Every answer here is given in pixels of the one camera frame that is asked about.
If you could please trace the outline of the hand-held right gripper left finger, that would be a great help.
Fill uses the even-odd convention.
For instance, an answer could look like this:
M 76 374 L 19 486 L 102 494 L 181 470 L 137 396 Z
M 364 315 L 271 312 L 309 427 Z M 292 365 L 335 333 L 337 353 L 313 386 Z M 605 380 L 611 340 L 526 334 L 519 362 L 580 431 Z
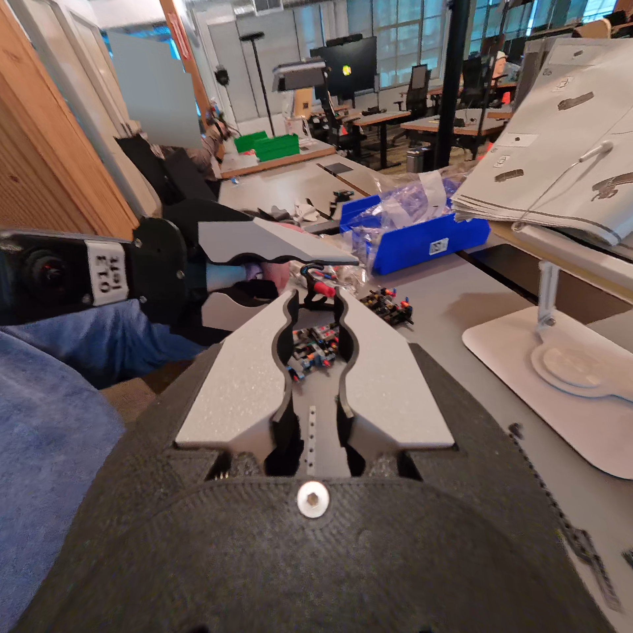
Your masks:
M 298 292 L 288 290 L 224 340 L 176 447 L 248 453 L 268 475 L 297 473 L 303 440 L 287 366 L 298 316 Z

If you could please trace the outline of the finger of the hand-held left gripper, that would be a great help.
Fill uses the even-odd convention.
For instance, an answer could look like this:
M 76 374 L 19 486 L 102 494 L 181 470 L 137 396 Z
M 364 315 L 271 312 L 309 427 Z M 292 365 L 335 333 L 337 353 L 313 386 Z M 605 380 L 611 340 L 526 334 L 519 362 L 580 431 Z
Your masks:
M 197 241 L 210 263 L 300 261 L 322 265 L 358 265 L 358 259 L 328 241 L 261 219 L 200 222 Z
M 212 292 L 201 307 L 201 342 L 220 342 L 273 304 L 276 299 L 258 299 L 239 289 Z

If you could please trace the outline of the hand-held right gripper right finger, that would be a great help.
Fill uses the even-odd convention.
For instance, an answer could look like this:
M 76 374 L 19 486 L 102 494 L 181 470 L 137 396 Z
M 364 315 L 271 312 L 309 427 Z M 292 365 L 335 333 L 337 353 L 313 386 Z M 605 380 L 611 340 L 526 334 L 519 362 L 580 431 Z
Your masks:
M 381 456 L 452 449 L 455 439 L 406 337 L 350 294 L 336 290 L 337 433 L 352 476 Z

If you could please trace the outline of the person's left forearm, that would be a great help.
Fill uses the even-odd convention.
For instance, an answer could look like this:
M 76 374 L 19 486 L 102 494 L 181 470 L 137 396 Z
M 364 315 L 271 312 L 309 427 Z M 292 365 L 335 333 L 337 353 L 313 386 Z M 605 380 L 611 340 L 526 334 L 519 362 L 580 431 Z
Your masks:
M 47 360 L 36 367 L 61 364 L 98 389 L 144 377 L 170 363 L 193 361 L 204 346 L 173 334 L 167 325 L 151 323 L 136 299 L 92 308 L 25 325 L 1 327 L 1 354 L 9 344 L 38 352 Z

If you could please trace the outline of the thin grey lego beam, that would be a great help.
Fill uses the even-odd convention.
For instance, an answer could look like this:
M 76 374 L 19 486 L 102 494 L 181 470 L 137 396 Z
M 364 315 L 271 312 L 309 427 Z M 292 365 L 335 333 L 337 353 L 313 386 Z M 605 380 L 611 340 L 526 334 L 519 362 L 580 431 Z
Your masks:
M 314 476 L 317 470 L 317 408 L 310 405 L 308 410 L 308 424 L 305 439 L 306 475 Z

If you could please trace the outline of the long black lego beam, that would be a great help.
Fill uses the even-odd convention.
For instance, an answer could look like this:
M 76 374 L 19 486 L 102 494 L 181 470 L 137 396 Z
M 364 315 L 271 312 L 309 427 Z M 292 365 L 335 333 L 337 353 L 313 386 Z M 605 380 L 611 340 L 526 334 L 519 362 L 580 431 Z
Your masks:
M 555 514 L 558 532 L 561 535 L 561 538 L 569 545 L 574 555 L 592 570 L 597 582 L 597 587 L 599 588 L 606 606 L 615 612 L 622 613 L 623 607 L 621 605 L 621 601 L 617 596 L 603 559 L 597 552 L 590 534 L 586 530 L 574 526 L 574 524 L 570 521 L 568 516 L 561 509 L 561 506 L 550 489 L 547 487 L 545 481 L 536 470 L 526 451 L 521 446 L 519 440 L 524 438 L 522 426 L 519 423 L 512 423 L 508 427 L 508 436 L 518 449 L 520 455 L 522 455 L 526 461 L 526 464 L 540 489 L 548 498 L 548 504 Z

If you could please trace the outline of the person's left hand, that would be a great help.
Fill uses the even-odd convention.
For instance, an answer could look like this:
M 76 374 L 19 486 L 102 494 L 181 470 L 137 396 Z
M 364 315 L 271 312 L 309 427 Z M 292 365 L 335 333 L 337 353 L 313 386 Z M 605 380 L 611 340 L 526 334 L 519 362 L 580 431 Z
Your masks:
M 282 293 L 289 282 L 289 263 L 247 263 L 244 265 L 247 281 L 272 282 L 277 292 Z

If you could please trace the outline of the green plastic bin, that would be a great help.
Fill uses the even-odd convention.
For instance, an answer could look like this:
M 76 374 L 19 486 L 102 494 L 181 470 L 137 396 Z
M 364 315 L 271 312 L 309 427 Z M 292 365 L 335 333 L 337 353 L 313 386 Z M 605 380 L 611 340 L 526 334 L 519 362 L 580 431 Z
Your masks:
M 253 149 L 257 160 L 261 163 L 296 156 L 301 152 L 297 134 L 260 138 L 254 143 Z
M 257 143 L 263 140 L 269 140 L 269 136 L 265 131 L 253 132 L 233 138 L 235 150 L 239 154 L 253 151 Z

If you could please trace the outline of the white book stand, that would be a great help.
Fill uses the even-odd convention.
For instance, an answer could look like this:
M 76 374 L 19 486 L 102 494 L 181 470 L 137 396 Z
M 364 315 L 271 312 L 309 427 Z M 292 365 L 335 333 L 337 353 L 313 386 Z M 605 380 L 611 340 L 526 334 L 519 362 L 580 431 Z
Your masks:
M 518 222 L 493 232 L 539 260 L 536 307 L 469 328 L 465 347 L 585 461 L 632 480 L 632 352 L 556 308 L 564 271 L 632 303 L 632 236 L 618 246 Z

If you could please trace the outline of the blue storage bin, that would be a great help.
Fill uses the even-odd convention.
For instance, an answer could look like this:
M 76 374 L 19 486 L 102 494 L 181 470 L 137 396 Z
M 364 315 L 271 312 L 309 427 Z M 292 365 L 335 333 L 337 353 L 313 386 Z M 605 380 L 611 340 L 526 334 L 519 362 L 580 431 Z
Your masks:
M 445 255 L 484 245 L 491 233 L 483 219 L 456 221 L 454 213 L 403 228 L 383 230 L 378 195 L 345 202 L 339 221 L 359 262 L 374 275 L 388 275 L 437 260 Z

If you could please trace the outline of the black television screen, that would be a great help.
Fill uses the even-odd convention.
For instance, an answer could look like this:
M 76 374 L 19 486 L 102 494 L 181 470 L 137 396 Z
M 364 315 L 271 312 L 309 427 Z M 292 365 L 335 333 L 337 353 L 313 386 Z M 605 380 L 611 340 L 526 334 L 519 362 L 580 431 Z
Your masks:
M 325 61 L 331 96 L 353 99 L 359 92 L 375 91 L 377 38 L 352 34 L 332 39 L 310 50 L 312 57 Z

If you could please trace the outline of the person's blue sweater torso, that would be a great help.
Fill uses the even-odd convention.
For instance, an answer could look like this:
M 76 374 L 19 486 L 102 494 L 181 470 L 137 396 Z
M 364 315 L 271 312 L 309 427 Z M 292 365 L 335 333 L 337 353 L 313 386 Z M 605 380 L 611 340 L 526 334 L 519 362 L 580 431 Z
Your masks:
M 105 458 L 123 431 L 99 387 L 107 347 L 57 358 L 1 333 L 1 631 L 47 577 Z

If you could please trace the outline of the black floor lamp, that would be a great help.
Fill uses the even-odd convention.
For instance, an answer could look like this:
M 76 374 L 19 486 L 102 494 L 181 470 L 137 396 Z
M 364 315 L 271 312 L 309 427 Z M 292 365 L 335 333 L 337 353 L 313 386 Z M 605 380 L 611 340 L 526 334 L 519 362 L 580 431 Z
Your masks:
M 272 119 L 272 112 L 270 109 L 270 104 L 268 101 L 268 95 L 266 92 L 266 88 L 265 88 L 265 83 L 264 83 L 264 78 L 263 78 L 263 71 L 262 71 L 262 67 L 261 67 L 261 63 L 259 60 L 259 55 L 258 55 L 258 51 L 257 51 L 257 44 L 256 42 L 260 39 L 263 39 L 265 37 L 265 34 L 261 31 L 259 32 L 251 32 L 248 34 L 244 34 L 240 36 L 240 41 L 242 43 L 250 43 L 252 50 L 253 50 L 253 56 L 255 59 L 255 64 L 256 64 L 256 68 L 257 68 L 257 74 L 259 77 L 259 83 L 261 86 L 261 91 L 263 94 L 263 100 L 264 100 L 264 104 L 265 104 L 265 109 L 266 109 L 266 115 L 268 118 L 268 122 L 270 124 L 270 128 L 271 128 L 271 134 L 272 137 L 276 137 L 276 133 L 275 133 L 275 128 L 274 128 L 274 124 L 273 124 L 273 119 Z

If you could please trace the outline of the black pole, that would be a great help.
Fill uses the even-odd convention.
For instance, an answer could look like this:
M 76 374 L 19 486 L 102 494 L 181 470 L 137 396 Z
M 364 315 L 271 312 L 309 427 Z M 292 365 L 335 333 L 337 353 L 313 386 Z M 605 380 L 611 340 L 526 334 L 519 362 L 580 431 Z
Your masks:
M 449 164 L 465 40 L 470 16 L 470 1 L 450 1 L 447 6 L 451 11 L 451 16 L 446 49 L 446 67 L 442 84 L 439 127 L 436 138 L 435 169 L 446 167 Z

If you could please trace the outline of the open instruction booklet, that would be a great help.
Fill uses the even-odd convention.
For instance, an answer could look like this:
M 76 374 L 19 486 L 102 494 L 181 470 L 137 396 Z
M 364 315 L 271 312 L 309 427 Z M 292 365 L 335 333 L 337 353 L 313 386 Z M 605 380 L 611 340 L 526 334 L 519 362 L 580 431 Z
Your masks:
M 632 233 L 632 39 L 560 39 L 492 149 L 452 198 L 457 218 Z

